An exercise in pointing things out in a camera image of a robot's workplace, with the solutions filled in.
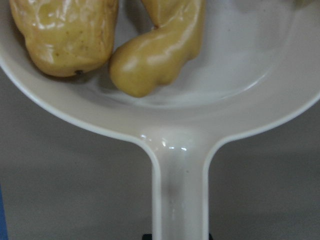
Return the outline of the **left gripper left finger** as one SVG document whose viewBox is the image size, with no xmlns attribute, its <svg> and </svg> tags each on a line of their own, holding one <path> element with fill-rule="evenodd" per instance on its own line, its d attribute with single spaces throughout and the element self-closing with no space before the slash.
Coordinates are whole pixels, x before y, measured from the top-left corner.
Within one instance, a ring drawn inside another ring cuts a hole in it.
<svg viewBox="0 0 320 240">
<path fill-rule="evenodd" d="M 151 233 L 146 233 L 142 235 L 142 240 L 152 240 L 153 239 L 153 235 Z"/>
</svg>

